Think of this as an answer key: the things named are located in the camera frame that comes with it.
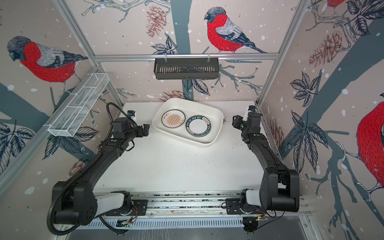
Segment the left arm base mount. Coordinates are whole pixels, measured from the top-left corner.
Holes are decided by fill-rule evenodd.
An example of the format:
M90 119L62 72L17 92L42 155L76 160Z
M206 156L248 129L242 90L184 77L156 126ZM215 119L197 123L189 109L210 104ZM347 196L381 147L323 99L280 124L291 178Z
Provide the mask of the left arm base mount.
M106 213L108 217L136 217L145 216L148 206L148 200L131 200L131 204L119 209L111 210Z

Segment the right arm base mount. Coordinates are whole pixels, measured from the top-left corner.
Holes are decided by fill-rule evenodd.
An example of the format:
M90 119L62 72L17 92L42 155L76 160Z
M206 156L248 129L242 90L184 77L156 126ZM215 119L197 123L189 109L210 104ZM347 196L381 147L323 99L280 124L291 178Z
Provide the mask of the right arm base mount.
M249 205L245 200L240 198L225 199L224 206L227 215L264 215L260 206Z

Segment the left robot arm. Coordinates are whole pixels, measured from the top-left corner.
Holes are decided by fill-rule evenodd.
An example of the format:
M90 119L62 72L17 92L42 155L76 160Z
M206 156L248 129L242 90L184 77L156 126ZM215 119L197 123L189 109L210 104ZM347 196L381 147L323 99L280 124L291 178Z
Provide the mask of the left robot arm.
M58 182L53 187L52 205L48 212L47 224L75 226L88 225L94 218L105 213L122 209L130 212L133 208L130 193L114 191L99 197L93 193L94 187L109 166L123 152L130 150L129 143L134 138L147 137L150 126L144 124L136 130L116 133L101 144L101 151L86 167L66 182Z

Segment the green rim plate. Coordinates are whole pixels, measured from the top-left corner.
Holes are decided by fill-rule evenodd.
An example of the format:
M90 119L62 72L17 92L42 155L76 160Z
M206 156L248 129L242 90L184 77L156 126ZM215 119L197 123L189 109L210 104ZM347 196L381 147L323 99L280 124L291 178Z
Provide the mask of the green rim plate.
M186 121L187 132L195 138L207 136L211 129L212 125L210 120L201 115L192 116Z

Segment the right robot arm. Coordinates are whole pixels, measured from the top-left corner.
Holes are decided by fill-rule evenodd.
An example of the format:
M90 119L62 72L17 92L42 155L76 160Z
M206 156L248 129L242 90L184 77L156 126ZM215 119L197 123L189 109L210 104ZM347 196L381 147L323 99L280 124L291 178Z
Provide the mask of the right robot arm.
M254 190L256 206L263 210L297 212L300 208L300 180L297 171L283 164L261 133L261 114L249 113L247 120L233 116L232 126L241 131L243 142L264 169L260 188Z

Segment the orange sunburst plate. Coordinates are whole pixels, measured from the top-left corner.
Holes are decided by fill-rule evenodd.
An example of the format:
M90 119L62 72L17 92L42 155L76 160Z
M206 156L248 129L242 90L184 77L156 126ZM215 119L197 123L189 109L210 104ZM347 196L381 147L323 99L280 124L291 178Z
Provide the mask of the orange sunburst plate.
M180 110L169 110L165 112L162 116L162 124L166 128L178 128L182 126L185 122L186 116Z

